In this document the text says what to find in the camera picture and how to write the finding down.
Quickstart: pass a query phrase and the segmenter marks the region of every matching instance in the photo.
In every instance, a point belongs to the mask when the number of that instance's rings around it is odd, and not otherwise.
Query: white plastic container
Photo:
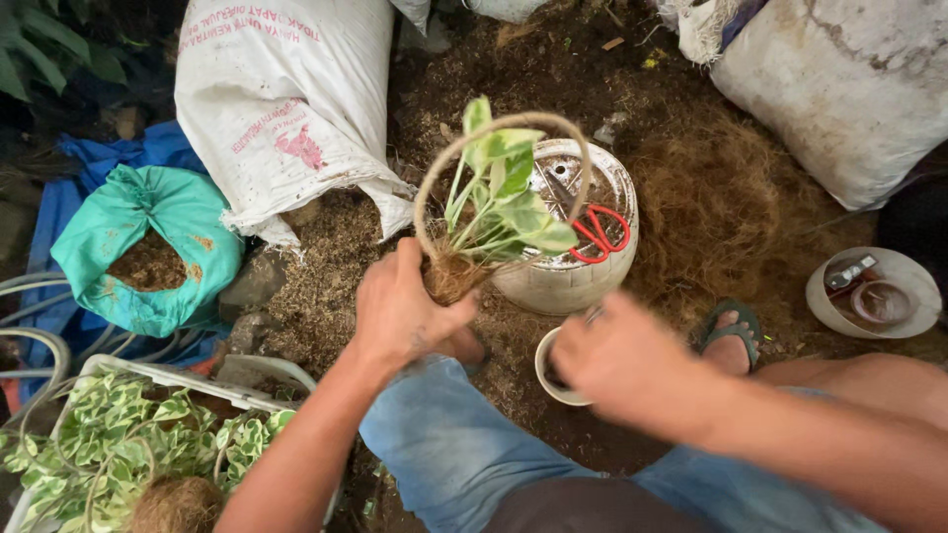
[[[556,257],[545,257],[529,266],[500,270],[491,281],[508,300],[520,307],[544,315],[568,315],[599,302],[604,294],[618,287],[629,273],[639,242],[635,188],[629,173],[618,159],[594,144],[590,144],[589,149],[593,166],[590,194],[594,194],[594,189],[605,189],[605,196],[614,200],[611,203],[616,206],[615,210],[629,222],[629,243],[621,251],[611,253],[606,261],[594,265],[580,263],[567,252]],[[534,159],[544,172],[550,171],[564,185],[571,185],[579,172],[579,145],[570,138],[543,140],[534,148]],[[552,198],[548,187],[536,168],[530,175],[530,186],[547,201],[554,218],[565,220],[565,213],[550,202]],[[580,222],[589,227],[584,212],[580,212]],[[605,224],[608,217],[599,215],[599,219]],[[600,253],[592,244],[579,252],[588,257]]]
[[[853,263],[871,254],[879,263],[872,269],[882,278],[910,292],[918,307],[912,315],[899,323],[881,324],[877,331],[868,331],[844,317],[833,306],[824,285],[827,267]],[[935,280],[927,270],[898,251],[885,248],[859,247],[841,251],[821,265],[807,282],[807,304],[820,322],[829,328],[859,339],[905,339],[928,331],[939,319],[941,295]]]
[[[557,387],[546,378],[546,365],[547,358],[550,354],[550,349],[553,348],[553,342],[556,340],[556,334],[559,333],[559,328],[556,328],[550,333],[547,333],[543,339],[539,342],[537,346],[537,356],[534,358],[534,367],[537,370],[537,379],[539,379],[539,384],[543,386],[543,390],[557,401],[565,403],[566,405],[572,405],[575,407],[583,407],[590,405],[592,402],[584,398],[580,393],[572,391],[570,389],[563,389],[562,387]]]
[[[227,356],[225,362],[226,365],[234,365],[238,368],[243,367],[251,373],[268,375],[269,377],[277,379],[278,381],[286,383],[290,386],[302,386],[308,389],[310,392],[316,390],[316,381],[306,374],[302,368],[287,360],[278,358],[263,358],[259,356],[235,355]],[[80,376],[99,375],[101,373],[102,365],[120,368],[135,374],[150,377],[152,381],[158,385],[165,385],[168,387],[187,387],[193,391],[200,391],[207,395],[224,398],[229,400],[230,403],[238,409],[260,409],[273,413],[287,409],[296,411],[302,404],[300,401],[280,401],[274,399],[273,396],[268,393],[257,391],[236,383],[214,381],[190,370],[181,369],[172,365],[135,363],[125,359],[106,356],[104,354],[95,355],[89,358],[82,366]],[[59,419],[56,421],[56,426],[53,427],[51,434],[52,438],[56,438],[59,435],[60,426],[63,424],[65,415],[69,413],[70,408],[70,402],[66,402],[65,407],[63,407],[62,414],[60,414]],[[23,496],[20,497],[20,501],[13,509],[12,515],[10,515],[9,522],[7,522],[6,528],[4,528],[4,533],[20,532],[21,525],[27,516],[27,510],[29,509],[29,503],[31,499],[32,491],[27,490],[24,492]],[[329,509],[327,509],[326,516],[323,519],[323,525],[328,524],[332,519],[333,510],[336,508],[338,500],[339,489],[337,488],[336,492],[333,493],[333,498],[329,502]],[[59,525],[54,521],[45,521],[43,524],[38,525],[37,529],[42,531],[56,531],[58,528]]]

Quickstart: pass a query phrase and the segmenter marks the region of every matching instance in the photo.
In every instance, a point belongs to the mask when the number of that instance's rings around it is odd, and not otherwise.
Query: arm
[[[900,530],[948,524],[948,434],[729,377],[627,297],[569,319],[552,358],[596,410],[659,437],[811,483]]]
[[[473,320],[477,295],[431,301],[421,249],[402,239],[356,293],[355,336],[228,501],[217,532],[319,531],[359,422],[405,364]]]

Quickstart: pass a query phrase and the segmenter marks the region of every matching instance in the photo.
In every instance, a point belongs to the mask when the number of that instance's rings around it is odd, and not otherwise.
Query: blue tarp
[[[119,140],[101,144],[63,135],[60,148],[65,153],[80,159],[84,168],[76,179],[64,179],[46,184],[43,190],[43,202],[40,204],[36,219],[36,230],[33,232],[27,273],[61,271],[59,265],[50,257],[49,249],[79,209],[82,201],[105,183],[105,177],[119,163],[133,168],[161,165],[201,174],[208,173],[176,120],[147,128],[143,140]],[[68,285],[53,285],[24,291],[20,307],[28,307],[68,290]],[[73,355],[76,355],[101,335],[108,322],[99,315],[80,308],[74,300],[66,299],[47,307],[40,313],[20,320],[19,325],[37,327],[62,336]],[[214,337],[215,334],[212,332],[205,333],[200,345],[192,346],[191,349],[173,356],[176,359],[175,364],[185,366],[210,357]],[[123,351],[122,355],[130,358],[140,357],[160,349],[165,343],[166,341],[151,339],[137,340]],[[24,364],[29,368],[49,367],[53,364],[53,357],[46,346],[37,341],[27,349]],[[44,380],[39,378],[21,379],[20,400],[26,402],[43,382]]]

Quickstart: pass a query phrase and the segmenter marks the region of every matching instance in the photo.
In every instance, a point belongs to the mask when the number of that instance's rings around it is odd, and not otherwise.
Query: small white cup
[[[566,405],[573,405],[576,407],[590,405],[592,402],[584,398],[578,392],[557,387],[544,375],[546,373],[546,359],[550,353],[550,349],[553,348],[553,341],[556,340],[557,333],[559,333],[559,328],[547,333],[543,337],[543,340],[539,342],[539,346],[537,346],[537,356],[534,358],[534,366],[537,369],[537,379],[539,379],[539,384],[543,386],[543,390],[546,391],[548,395],[552,396],[557,401],[565,403]]]

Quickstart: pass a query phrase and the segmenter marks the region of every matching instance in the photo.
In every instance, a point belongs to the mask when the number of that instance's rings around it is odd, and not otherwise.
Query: foot
[[[738,322],[737,311],[724,311],[718,315],[718,322],[715,323],[715,329],[721,329]],[[741,322],[740,325],[749,328],[750,324]],[[745,376],[751,372],[751,360],[747,355],[747,346],[744,340],[738,335],[725,335],[720,339],[713,340],[704,347],[702,359],[714,364],[725,374],[731,376]]]
[[[483,361],[486,352],[477,340],[477,336],[467,326],[455,331],[431,349],[432,353],[455,358],[461,364],[478,364]]]

